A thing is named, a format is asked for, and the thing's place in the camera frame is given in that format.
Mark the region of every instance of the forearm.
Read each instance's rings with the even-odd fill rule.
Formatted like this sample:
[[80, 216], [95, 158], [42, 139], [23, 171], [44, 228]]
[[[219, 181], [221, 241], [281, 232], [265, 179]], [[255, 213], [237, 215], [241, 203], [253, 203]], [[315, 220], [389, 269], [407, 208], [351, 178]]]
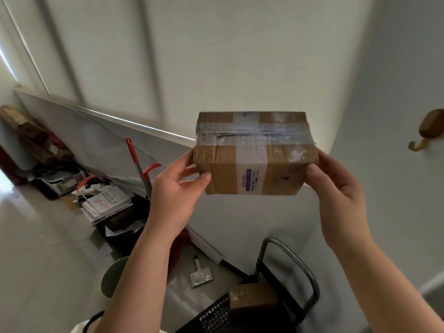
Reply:
[[96, 333], [158, 333], [171, 242], [145, 229]]
[[336, 255], [375, 333], [444, 331], [441, 318], [376, 244]]

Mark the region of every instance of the putty knife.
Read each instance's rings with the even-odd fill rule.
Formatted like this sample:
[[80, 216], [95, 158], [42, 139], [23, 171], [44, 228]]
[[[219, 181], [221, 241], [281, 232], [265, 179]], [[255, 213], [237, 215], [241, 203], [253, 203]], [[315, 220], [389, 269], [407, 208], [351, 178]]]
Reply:
[[211, 274], [210, 268], [201, 268], [197, 256], [194, 257], [194, 262], [196, 263], [197, 271], [190, 274], [191, 287], [193, 288], [207, 281], [212, 281], [213, 275]]

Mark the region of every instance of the person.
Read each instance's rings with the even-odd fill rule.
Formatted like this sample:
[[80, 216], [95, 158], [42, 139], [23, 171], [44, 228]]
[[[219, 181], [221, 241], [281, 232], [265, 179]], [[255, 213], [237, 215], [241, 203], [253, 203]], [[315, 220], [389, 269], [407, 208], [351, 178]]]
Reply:
[[[157, 333], [165, 296], [170, 246], [191, 217], [211, 179], [197, 173], [191, 150], [161, 173], [151, 210], [97, 333]], [[364, 191], [338, 161], [319, 151], [319, 166], [307, 168], [307, 183], [320, 202], [325, 241], [341, 263], [374, 332], [444, 332], [441, 318], [375, 244], [370, 235]]]

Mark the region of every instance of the wall hook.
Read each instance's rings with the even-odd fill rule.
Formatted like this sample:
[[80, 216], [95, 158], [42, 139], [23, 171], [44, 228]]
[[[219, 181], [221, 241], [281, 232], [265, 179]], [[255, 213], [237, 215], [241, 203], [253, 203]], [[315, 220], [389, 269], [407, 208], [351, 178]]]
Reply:
[[422, 139], [419, 145], [416, 142], [410, 141], [408, 149], [414, 152], [421, 151], [430, 144], [432, 139], [439, 137], [444, 132], [444, 109], [436, 109], [430, 111], [419, 126], [419, 134]]

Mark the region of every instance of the stack of newspapers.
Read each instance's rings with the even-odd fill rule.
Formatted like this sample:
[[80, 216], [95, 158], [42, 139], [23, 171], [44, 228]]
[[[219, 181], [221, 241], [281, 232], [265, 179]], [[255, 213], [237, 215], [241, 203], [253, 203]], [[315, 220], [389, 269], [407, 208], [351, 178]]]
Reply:
[[92, 225], [131, 207], [131, 198], [134, 194], [114, 186], [96, 196], [87, 199], [82, 204], [82, 212]]

